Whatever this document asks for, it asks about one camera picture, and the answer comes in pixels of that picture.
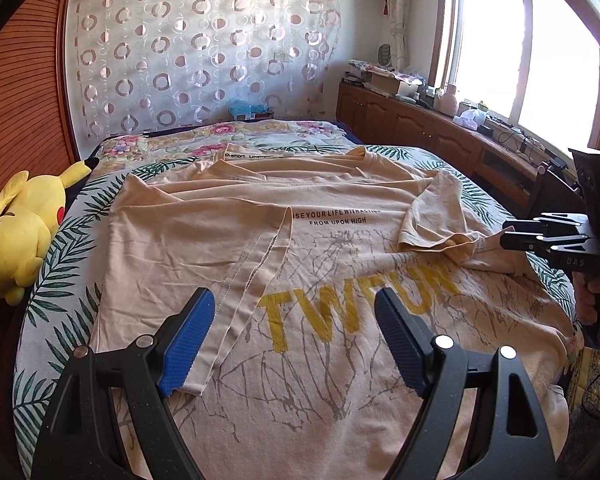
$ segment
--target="hand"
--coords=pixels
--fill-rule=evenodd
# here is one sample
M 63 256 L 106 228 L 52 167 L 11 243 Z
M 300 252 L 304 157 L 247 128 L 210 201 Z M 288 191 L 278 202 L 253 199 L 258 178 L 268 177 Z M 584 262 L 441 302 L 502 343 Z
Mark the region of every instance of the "hand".
M 574 272 L 573 289 L 576 297 L 576 314 L 578 320 L 584 325 L 593 325 L 598 319 L 594 294 L 600 294 L 600 276 L 591 280 L 588 285 L 585 285 L 584 274 Z

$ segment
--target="pikachu plush toy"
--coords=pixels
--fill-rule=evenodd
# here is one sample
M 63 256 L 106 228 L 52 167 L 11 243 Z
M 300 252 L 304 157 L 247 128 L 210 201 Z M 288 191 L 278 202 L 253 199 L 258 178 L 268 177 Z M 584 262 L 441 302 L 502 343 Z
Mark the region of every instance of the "pikachu plush toy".
M 0 298 L 11 306 L 33 285 L 62 218 L 64 190 L 91 170 L 76 162 L 62 175 L 13 175 L 0 192 Z

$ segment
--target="mattress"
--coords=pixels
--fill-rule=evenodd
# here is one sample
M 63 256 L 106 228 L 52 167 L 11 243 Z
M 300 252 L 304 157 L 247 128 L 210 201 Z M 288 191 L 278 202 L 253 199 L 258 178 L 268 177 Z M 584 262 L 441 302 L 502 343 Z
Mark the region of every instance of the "mattress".
M 227 142 L 260 150 L 340 153 L 354 143 L 331 123 L 223 123 L 163 137 L 123 136 L 98 150 L 101 164 L 52 242 L 24 319 L 13 382 L 13 417 L 23 470 L 30 475 L 36 440 L 55 381 L 73 349 L 88 343 L 102 296 L 109 207 L 127 174 L 148 180 L 165 170 L 210 157 Z M 412 147 L 368 146 L 372 152 L 426 170 L 445 169 L 462 181 L 462 202 L 486 224 L 509 213 L 463 174 L 432 153 Z M 573 287 L 561 270 L 528 254 L 547 291 L 574 320 Z

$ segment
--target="blue gripper pad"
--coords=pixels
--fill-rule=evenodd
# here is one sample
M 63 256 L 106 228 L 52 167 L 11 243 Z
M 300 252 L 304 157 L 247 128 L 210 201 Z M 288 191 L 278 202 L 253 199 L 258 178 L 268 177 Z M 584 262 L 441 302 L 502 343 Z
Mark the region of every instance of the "blue gripper pad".
M 216 300 L 213 293 L 205 289 L 164 353 L 158 380 L 158 390 L 164 397 L 184 384 L 215 315 Z
M 433 360 L 431 330 L 423 320 L 407 312 L 392 288 L 378 291 L 374 311 L 404 384 L 423 397 L 432 384 L 427 374 L 427 364 Z

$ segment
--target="t-shirt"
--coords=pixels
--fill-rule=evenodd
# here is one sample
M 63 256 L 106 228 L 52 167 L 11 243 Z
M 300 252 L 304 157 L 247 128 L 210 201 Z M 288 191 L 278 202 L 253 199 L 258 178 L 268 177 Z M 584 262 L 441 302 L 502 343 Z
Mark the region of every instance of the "t-shirt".
M 383 286 L 465 349 L 516 348 L 562 449 L 568 414 L 549 384 L 571 322 L 525 255 L 500 248 L 462 207 L 458 179 L 364 148 L 263 157 L 229 146 L 150 184 L 130 176 L 110 215 L 96 351 L 154 332 L 196 286 L 216 293 L 185 393 L 169 399 L 207 479 L 384 477 L 421 400 L 376 323 Z M 472 398 L 442 478 L 462 454 Z M 130 461 L 146 474 L 130 438 Z

